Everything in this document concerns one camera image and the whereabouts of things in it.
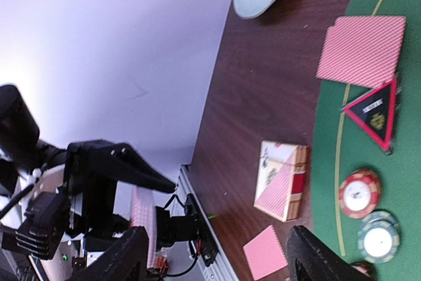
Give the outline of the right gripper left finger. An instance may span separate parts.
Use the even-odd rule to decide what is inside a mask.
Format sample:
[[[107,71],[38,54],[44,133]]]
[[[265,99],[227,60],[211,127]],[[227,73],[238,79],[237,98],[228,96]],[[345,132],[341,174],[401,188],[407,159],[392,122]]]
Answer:
[[[77,272],[74,280],[146,280],[148,235],[142,226],[131,227],[88,268]]]

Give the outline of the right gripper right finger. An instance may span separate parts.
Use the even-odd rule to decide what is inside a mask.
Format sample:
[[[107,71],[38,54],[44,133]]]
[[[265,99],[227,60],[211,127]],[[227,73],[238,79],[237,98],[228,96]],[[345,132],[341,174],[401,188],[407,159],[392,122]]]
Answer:
[[[365,275],[346,263],[305,226],[294,226],[287,239],[291,280],[364,280]]]

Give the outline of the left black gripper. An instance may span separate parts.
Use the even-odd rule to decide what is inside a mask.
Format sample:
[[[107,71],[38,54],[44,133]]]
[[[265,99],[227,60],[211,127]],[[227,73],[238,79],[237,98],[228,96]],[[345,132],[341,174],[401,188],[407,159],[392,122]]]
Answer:
[[[111,238],[130,227],[130,221],[114,214],[118,181],[162,193],[173,193],[176,184],[155,170],[130,144],[74,142],[66,149],[63,193],[71,202],[70,226],[75,238],[91,230]]]

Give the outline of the red card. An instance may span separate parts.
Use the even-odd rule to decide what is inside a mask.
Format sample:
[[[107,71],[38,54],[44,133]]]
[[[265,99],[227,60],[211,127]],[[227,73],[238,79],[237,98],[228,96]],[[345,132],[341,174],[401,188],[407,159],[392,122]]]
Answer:
[[[316,71],[321,80],[378,88],[395,76],[405,16],[340,16],[325,36]]]
[[[260,280],[287,266],[283,248],[272,225],[243,246],[253,280]]]

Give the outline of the red playing card deck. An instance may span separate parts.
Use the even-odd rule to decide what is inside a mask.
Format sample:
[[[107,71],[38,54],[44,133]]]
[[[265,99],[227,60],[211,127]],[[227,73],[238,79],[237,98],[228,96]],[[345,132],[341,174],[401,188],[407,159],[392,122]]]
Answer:
[[[157,252],[157,214],[153,192],[134,186],[131,201],[131,226],[143,226],[149,237],[147,268],[155,266]]]

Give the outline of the black chips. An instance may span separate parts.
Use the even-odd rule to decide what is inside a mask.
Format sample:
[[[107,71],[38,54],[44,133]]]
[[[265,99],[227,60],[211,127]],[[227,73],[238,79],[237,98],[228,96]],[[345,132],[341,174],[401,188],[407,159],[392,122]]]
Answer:
[[[351,266],[373,280],[377,280],[378,278],[377,270],[372,263],[360,261],[351,263]]]

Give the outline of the green chips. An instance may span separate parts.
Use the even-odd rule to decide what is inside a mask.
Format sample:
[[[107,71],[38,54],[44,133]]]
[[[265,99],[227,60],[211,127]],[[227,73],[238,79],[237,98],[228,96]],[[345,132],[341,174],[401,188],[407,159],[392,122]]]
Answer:
[[[369,263],[386,263],[400,246],[398,220],[385,210],[377,210],[363,218],[358,233],[358,249]]]

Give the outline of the red chips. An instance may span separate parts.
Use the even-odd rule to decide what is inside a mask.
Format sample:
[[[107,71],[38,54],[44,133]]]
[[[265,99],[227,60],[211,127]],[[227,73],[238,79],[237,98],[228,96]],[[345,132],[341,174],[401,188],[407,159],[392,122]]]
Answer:
[[[339,206],[349,218],[368,216],[378,206],[381,197],[381,179],[368,168],[354,171],[339,187]]]

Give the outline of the triangular black red dealer button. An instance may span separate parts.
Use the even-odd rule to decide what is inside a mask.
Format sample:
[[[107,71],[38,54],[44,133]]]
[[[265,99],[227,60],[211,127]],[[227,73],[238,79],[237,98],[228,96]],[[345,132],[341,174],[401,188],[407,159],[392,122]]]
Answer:
[[[393,151],[395,121],[399,105],[398,79],[370,89],[341,108],[386,154]]]

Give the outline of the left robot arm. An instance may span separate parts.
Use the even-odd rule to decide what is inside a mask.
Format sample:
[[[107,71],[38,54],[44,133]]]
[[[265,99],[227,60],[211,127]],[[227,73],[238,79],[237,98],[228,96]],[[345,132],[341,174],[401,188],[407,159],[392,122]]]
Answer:
[[[12,84],[1,86],[1,150],[25,171],[64,165],[61,191],[82,202],[70,217],[66,233],[71,237],[102,230],[112,222],[119,182],[163,193],[176,189],[128,143],[77,141],[59,149],[41,141],[38,125]]]

